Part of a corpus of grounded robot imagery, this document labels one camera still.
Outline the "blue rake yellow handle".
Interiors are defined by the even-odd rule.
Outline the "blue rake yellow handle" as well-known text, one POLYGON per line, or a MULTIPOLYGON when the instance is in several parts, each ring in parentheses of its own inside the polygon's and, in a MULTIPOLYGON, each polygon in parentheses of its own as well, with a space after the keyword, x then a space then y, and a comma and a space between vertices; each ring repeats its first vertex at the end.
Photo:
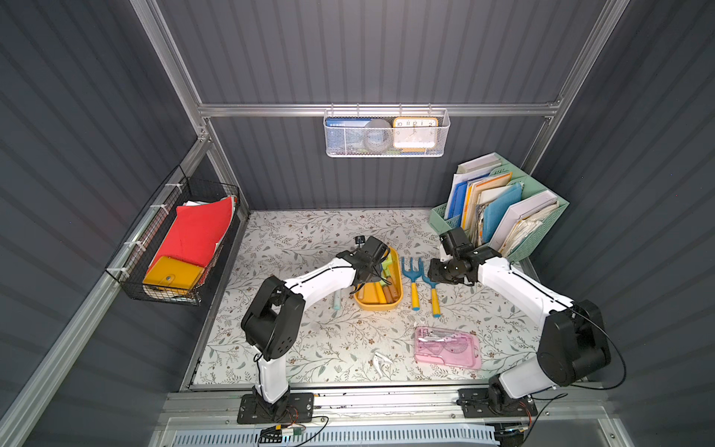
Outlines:
POLYGON ((374 283, 374 290, 375 290, 375 296, 378 300, 378 303, 380 305, 386 305, 387 298, 385 298, 383 286, 379 282, 376 282, 376 283, 374 283))
POLYGON ((402 274, 411 281, 411 308, 414 311, 421 309, 420 297, 417 287, 417 281, 421 279, 424 273, 424 264, 420 258, 405 257, 400 258, 400 266, 402 274))
POLYGON ((437 283, 430 279, 428 275, 423 274, 422 275, 423 281, 430 287, 431 290, 431 310, 432 310, 432 315, 434 318, 440 318, 442 313, 441 313, 441 305, 439 304, 439 294, 437 290, 437 283))

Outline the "light blue hand rake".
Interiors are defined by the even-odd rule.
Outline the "light blue hand rake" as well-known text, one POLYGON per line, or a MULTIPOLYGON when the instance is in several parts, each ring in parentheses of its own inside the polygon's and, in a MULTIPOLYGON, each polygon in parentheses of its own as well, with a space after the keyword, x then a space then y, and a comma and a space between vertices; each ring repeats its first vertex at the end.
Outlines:
POLYGON ((342 309, 342 292, 340 291, 333 294, 333 309, 336 311, 342 309))

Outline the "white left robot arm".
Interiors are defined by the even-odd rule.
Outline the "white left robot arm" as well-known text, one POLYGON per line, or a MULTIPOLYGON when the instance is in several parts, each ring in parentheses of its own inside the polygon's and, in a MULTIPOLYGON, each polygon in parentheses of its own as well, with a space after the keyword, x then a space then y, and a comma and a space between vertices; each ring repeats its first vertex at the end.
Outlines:
POLYGON ((240 323, 255 351, 257 396, 275 405, 290 394, 286 356, 297 340, 305 311, 342 290, 357 292, 367 283, 382 279, 381 264, 389 247, 370 237, 352 251, 341 251, 331 261, 292 279, 266 278, 240 323))

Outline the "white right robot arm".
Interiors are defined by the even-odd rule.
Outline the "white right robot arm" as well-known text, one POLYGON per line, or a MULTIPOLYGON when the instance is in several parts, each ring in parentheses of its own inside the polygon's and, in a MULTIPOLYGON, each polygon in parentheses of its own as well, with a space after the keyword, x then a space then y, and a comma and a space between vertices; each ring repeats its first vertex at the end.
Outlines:
POLYGON ((439 235, 442 258, 430 260, 437 283, 480 283, 515 305, 541 331, 536 355, 489 381, 492 406, 510 405, 553 387, 569 387, 612 361, 610 338, 597 305, 549 290, 489 246, 476 247, 461 228, 439 235))

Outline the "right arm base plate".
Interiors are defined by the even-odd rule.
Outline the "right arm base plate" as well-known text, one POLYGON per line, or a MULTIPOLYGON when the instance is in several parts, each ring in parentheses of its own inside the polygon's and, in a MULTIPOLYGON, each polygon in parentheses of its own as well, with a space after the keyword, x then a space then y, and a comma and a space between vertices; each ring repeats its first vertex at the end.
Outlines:
POLYGON ((538 414, 533 400, 512 399, 495 387, 459 389, 456 404, 465 418, 536 417, 538 414))

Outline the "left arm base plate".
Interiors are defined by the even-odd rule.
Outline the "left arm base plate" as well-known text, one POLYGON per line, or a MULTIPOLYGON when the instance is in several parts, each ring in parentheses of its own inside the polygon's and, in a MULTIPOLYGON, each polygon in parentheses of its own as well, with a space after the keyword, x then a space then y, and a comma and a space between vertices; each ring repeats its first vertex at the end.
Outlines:
POLYGON ((266 402, 257 391, 241 398, 239 425, 307 423, 313 418, 315 395, 288 392, 275 403, 266 402))

